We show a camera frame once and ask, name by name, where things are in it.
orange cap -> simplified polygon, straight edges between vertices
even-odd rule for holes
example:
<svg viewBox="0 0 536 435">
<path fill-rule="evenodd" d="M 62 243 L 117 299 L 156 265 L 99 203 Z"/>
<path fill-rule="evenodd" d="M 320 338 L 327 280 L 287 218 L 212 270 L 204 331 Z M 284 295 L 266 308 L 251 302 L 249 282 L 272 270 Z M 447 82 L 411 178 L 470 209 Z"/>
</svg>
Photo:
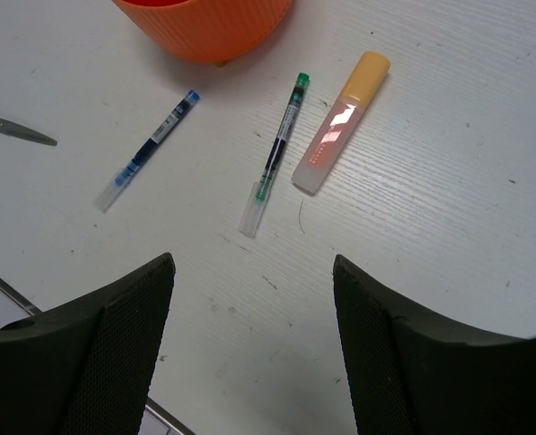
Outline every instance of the orange cap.
<svg viewBox="0 0 536 435">
<path fill-rule="evenodd" d="M 358 61 L 341 94 L 358 102 L 365 109 L 378 91 L 391 67 L 391 62 L 382 54 L 366 52 Z"/>
<path fill-rule="evenodd" d="M 113 1 L 167 51 L 183 59 L 209 63 L 234 59 L 259 44 L 274 30 L 292 3 L 292 0 L 185 0 L 151 6 L 149 0 Z"/>
</svg>

pen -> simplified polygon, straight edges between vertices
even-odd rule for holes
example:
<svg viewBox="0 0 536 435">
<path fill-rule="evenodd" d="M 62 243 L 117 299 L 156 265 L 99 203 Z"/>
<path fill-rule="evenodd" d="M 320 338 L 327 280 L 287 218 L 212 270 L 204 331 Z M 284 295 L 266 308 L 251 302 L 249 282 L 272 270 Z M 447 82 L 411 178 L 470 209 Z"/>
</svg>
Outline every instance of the pen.
<svg viewBox="0 0 536 435">
<path fill-rule="evenodd" d="M 108 210 L 114 200 L 121 195 L 124 188 L 129 185 L 139 169 L 154 154 L 169 133 L 171 133 L 177 124 L 185 118 L 187 113 L 189 113 L 199 100 L 200 97 L 195 91 L 189 91 L 189 93 L 187 93 L 185 98 L 177 104 L 175 109 L 173 109 L 161 126 L 146 142 L 144 142 L 144 145 L 142 145 L 139 152 L 135 154 L 126 168 L 120 169 L 102 190 L 101 194 L 94 201 L 94 206 L 96 208 L 101 210 L 102 213 L 106 213 L 106 210 Z"/>
<path fill-rule="evenodd" d="M 272 183 L 278 172 L 279 162 L 281 161 L 289 137 L 294 129 L 297 114 L 300 111 L 304 93 L 306 92 L 309 82 L 310 77 L 307 74 L 302 72 L 298 75 L 296 86 L 294 86 L 292 96 L 289 97 L 286 113 L 284 113 L 284 119 L 279 126 L 278 135 L 276 136 L 274 145 L 269 153 L 268 162 L 261 175 L 261 180 L 253 185 L 251 194 L 249 195 L 248 204 L 243 212 L 241 222 L 239 222 L 239 231 L 247 237 L 254 237 L 256 234 L 259 221 L 261 220 L 261 216 L 266 208 L 266 203 L 268 202 Z"/>
</svg>

black object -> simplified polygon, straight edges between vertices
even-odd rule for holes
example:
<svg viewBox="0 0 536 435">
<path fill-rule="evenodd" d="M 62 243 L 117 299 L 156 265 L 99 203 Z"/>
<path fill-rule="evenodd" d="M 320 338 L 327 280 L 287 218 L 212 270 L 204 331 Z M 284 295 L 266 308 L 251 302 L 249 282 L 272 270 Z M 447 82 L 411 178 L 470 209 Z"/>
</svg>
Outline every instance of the black object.
<svg viewBox="0 0 536 435">
<path fill-rule="evenodd" d="M 334 293 L 359 434 L 536 434 L 536 338 L 455 322 L 342 256 Z"/>
<path fill-rule="evenodd" d="M 2 328 L 0 434 L 138 433 L 174 274 L 164 254 Z"/>
</svg>

highlighter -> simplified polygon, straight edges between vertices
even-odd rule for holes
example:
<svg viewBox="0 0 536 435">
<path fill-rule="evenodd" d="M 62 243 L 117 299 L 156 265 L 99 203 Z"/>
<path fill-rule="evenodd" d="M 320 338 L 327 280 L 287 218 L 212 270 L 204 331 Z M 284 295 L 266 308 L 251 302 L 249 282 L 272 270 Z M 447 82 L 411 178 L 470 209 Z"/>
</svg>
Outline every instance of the highlighter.
<svg viewBox="0 0 536 435">
<path fill-rule="evenodd" d="M 297 187 L 310 195 L 320 189 L 390 66 L 380 53 L 363 54 L 292 175 Z"/>
</svg>

blue pen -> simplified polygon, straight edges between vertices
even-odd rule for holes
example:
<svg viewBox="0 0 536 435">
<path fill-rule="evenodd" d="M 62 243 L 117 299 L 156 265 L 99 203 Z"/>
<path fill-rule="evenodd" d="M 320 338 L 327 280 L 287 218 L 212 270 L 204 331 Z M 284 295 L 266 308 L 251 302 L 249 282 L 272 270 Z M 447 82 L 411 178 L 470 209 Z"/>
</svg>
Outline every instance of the blue pen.
<svg viewBox="0 0 536 435">
<path fill-rule="evenodd" d="M 163 140 L 173 131 L 173 129 L 182 121 L 189 113 L 192 107 L 197 104 L 200 97 L 195 91 L 189 93 L 181 100 L 177 107 L 173 109 L 171 115 L 161 124 L 161 126 L 152 134 L 152 136 L 144 142 L 139 152 L 132 158 L 126 168 L 120 169 L 114 178 L 106 185 L 104 190 L 94 201 L 94 206 L 106 213 L 106 210 L 112 205 L 115 199 L 121 195 L 124 188 L 131 182 L 132 178 L 137 174 L 139 169 L 147 162 L 147 160 L 159 148 Z"/>
</svg>

